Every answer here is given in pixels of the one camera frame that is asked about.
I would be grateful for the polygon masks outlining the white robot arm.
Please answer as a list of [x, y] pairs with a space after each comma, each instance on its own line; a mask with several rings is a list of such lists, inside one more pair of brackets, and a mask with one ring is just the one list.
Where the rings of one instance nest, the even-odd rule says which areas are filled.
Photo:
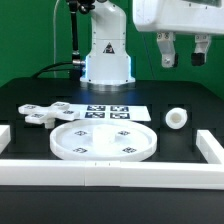
[[[132, 0], [132, 18], [139, 32], [155, 32], [161, 64], [178, 63], [177, 34], [195, 36], [194, 66], [206, 62], [213, 35], [224, 35], [224, 0]], [[110, 2], [96, 0], [91, 12], [92, 48], [85, 58], [81, 85], [97, 91], [117, 91], [135, 85], [126, 52], [126, 14]]]

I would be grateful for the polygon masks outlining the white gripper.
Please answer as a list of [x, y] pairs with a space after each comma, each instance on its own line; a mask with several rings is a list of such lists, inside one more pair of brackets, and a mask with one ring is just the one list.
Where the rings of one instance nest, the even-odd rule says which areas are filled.
[[139, 32], [159, 32], [157, 45], [164, 68], [178, 64], [173, 32], [196, 34], [193, 66], [207, 61], [211, 45], [208, 34], [224, 34], [224, 0], [133, 0], [132, 15]]

